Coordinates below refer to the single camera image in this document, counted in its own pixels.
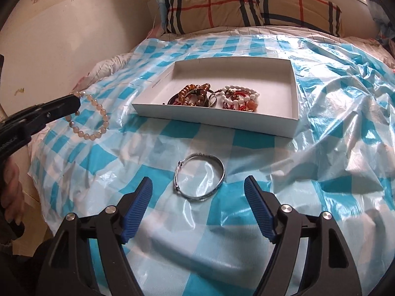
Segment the left hand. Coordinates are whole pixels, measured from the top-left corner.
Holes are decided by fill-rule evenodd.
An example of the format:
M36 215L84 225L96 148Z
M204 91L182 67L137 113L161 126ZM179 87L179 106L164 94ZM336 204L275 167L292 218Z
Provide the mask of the left hand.
M16 225L20 225L25 201L20 182L20 169L12 157L8 157L5 161L2 177L4 186L1 190L1 206L5 209L5 219L8 223L14 221Z

